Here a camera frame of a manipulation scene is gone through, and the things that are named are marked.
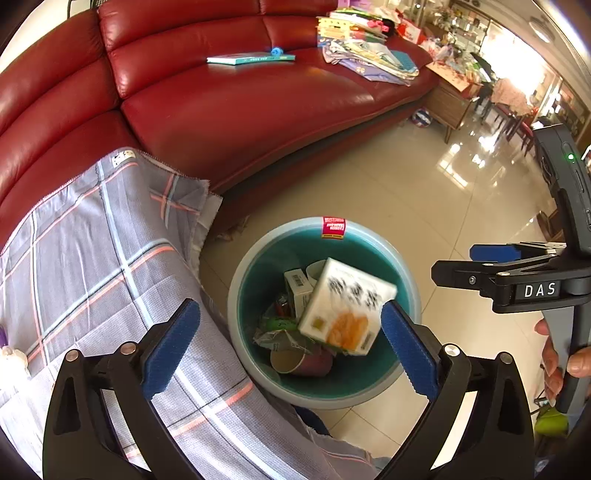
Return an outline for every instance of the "small cardboard box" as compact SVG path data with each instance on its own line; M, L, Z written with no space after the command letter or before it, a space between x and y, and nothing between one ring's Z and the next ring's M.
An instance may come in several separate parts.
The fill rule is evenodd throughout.
M396 293L396 285L329 258L299 330L353 355L367 355L382 327L382 307Z
M283 274L285 289L291 312L296 319L301 317L310 301L314 287L310 284L301 268L289 270Z

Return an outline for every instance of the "sofa cushion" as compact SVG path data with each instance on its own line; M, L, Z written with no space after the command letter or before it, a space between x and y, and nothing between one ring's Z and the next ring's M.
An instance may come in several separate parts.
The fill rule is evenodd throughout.
M119 105L95 11L38 40L0 75L0 202L65 135Z
M296 61L202 65L142 90L122 110L150 153L222 192L361 123L375 106L356 82Z
M149 35L111 51L109 59L119 95L126 99L159 80L204 65L208 56L270 49L262 18L242 17Z
M198 22L258 15L258 0L110 0L99 8L105 48Z
M316 16L336 0L111 0L100 27L121 98L207 57L312 47Z
M379 110L379 113L384 113L397 106L421 98L429 90L434 88L439 81L439 77L434 72L423 67L419 76L412 80L409 86L395 85L387 82L372 82L342 65L326 63L322 56L322 51L319 48L305 48L292 53L296 55L298 61L305 62L310 66L326 70L335 75L343 76L357 83L360 87L363 87L374 98L376 109Z
M326 15L337 8L337 0L261 0L263 15Z
M117 110L98 115L57 141L24 172L0 203L0 249L44 196L119 147L139 143Z

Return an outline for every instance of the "handle grip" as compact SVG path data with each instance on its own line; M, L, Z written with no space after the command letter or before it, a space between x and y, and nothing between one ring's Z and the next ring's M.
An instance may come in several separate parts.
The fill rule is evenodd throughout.
M568 356L591 345L591 303L574 307L572 337ZM583 411L591 378L572 377L564 366L564 384L556 399L556 410L577 417Z
M572 377L566 371L566 365L572 354L591 345L591 304L545 310L543 313L558 353L558 367L564 372L564 384L556 399L556 410L569 417L569 428L572 429L584 409L591 378Z

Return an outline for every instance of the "ball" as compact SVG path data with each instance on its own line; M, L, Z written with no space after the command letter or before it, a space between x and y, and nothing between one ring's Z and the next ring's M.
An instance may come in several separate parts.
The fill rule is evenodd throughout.
M420 108L416 112L411 115L410 118L411 122L414 123L417 127L425 128L431 125L433 119L429 112L427 112L424 108Z

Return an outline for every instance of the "gray plaid cloth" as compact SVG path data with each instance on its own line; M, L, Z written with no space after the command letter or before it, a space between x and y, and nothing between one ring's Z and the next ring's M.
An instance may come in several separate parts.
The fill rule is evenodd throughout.
M371 456L317 435L253 385L225 320L197 280L220 204L203 180L130 148L103 157L44 198L0 255L0 321L27 353L31 379L0 392L0 426L41 475L51 389L65 352L113 352L165 322L185 298L199 329L153 405L206 479L372 479ZM113 392L106 397L128 459L147 467Z

